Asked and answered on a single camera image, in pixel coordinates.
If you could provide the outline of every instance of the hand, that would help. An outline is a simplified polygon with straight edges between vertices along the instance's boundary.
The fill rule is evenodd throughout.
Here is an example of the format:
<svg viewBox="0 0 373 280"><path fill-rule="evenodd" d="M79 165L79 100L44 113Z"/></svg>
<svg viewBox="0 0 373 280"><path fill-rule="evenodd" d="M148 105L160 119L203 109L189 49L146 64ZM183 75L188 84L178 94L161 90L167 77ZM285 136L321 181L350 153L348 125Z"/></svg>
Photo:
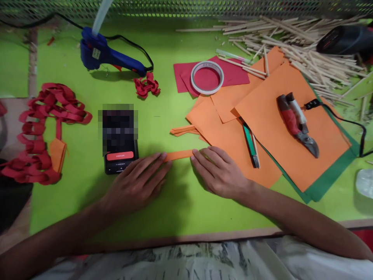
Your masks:
<svg viewBox="0 0 373 280"><path fill-rule="evenodd" d="M117 217L147 206L158 196L166 181L164 177L171 168L171 161L162 166L166 156L166 153L156 153L127 166L99 201L101 210Z"/></svg>
<svg viewBox="0 0 373 280"><path fill-rule="evenodd" d="M239 200L250 191L252 181L245 178L237 164L222 149L212 146L201 152L193 150L193 154L192 163L209 192Z"/></svg>

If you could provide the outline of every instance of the blue glue gun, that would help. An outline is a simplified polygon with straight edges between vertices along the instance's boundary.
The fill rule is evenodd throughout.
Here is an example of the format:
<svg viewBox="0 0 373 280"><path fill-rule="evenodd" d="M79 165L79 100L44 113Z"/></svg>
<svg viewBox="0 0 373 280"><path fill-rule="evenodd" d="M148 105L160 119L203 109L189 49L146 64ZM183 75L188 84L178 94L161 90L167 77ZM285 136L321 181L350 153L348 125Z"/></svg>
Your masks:
<svg viewBox="0 0 373 280"><path fill-rule="evenodd" d="M105 37L101 34L95 37L90 27L83 28L82 37L80 57L88 70L98 69L102 63L108 63L120 71L124 67L136 72L140 77L146 76L147 69L140 61L111 49Z"/></svg>

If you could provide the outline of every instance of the black power tool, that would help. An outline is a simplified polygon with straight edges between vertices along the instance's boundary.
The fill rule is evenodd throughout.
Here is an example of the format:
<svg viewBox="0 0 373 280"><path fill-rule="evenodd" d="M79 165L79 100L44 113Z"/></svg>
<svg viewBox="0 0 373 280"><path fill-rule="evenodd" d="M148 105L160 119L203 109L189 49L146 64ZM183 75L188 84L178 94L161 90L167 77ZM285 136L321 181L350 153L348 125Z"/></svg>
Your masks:
<svg viewBox="0 0 373 280"><path fill-rule="evenodd" d="M369 26L338 26L319 41L316 50L337 55L359 53L364 62L373 65L373 22Z"/></svg>

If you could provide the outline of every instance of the metal mesh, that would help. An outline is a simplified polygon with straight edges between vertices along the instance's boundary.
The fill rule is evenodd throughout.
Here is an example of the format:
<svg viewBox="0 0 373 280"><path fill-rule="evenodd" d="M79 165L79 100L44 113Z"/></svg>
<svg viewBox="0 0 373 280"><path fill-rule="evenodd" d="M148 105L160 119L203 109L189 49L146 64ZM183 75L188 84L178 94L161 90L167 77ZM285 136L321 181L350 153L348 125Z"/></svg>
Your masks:
<svg viewBox="0 0 373 280"><path fill-rule="evenodd" d="M93 20L101 0L0 0L0 17L12 23L26 24L59 12L76 21ZM349 18L373 15L372 0L282 0L282 1L156 1L114 0L106 16L213 17L220 19L256 18Z"/></svg>

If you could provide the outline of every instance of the black cable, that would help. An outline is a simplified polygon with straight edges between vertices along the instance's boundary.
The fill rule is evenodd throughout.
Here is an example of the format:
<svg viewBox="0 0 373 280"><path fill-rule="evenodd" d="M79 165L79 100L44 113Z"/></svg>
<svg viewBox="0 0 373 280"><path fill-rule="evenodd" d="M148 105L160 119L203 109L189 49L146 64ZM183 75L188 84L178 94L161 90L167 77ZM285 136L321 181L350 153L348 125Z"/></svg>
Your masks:
<svg viewBox="0 0 373 280"><path fill-rule="evenodd" d="M342 119L340 118L339 116L337 116L333 110L326 104L320 102L318 99L314 99L312 100L311 102L307 103L304 105L304 107L307 109L307 110L310 110L312 108L316 108L318 106L324 106L325 108L327 108L332 114L333 116L335 116L337 119L340 119L341 121L345 121L345 122L348 122L348 123L352 123L352 124L356 124L358 126L360 126L362 129L363 129L363 133L361 135L361 139L360 139L360 150L359 150L359 157L363 158L365 156L368 156L370 154L373 153L373 150L370 151L370 152L367 152L364 154L364 145L365 145L365 136L366 136L366 128L365 126L363 126L362 124L359 124L358 122L354 122L354 121L349 121L349 120L346 120L346 119Z"/></svg>
<svg viewBox="0 0 373 280"><path fill-rule="evenodd" d="M15 25L15 24L12 24L12 23L7 23L7 22L3 21L2 19L0 19L0 22L5 24L5 25L8 25L10 27L13 27L13 28L29 29L29 28L34 28L34 27L43 25L44 23L47 23L48 21L50 21L55 16L59 16L59 17L63 18L65 21L71 23L73 26L83 30L83 27L81 25L73 22L71 19L65 17L64 15L62 15L58 12L53 12L53 13L47 15L43 19L40 19L40 20L38 20L36 22L33 22L33 23L25 24L25 25ZM105 39L108 39L108 40L116 40L116 39L121 38L121 39L125 40L127 43L129 43L130 45L138 48L139 50L141 50L145 54L146 58L148 59L148 61L151 64L151 67L146 67L145 70L146 71L152 71L154 69L154 63L153 63L152 59L150 58L149 54L146 52L146 50L142 46L132 42L131 40L128 40L126 37L124 37L123 35L119 35L119 34L114 35L114 36L104 36L104 37L105 37Z"/></svg>

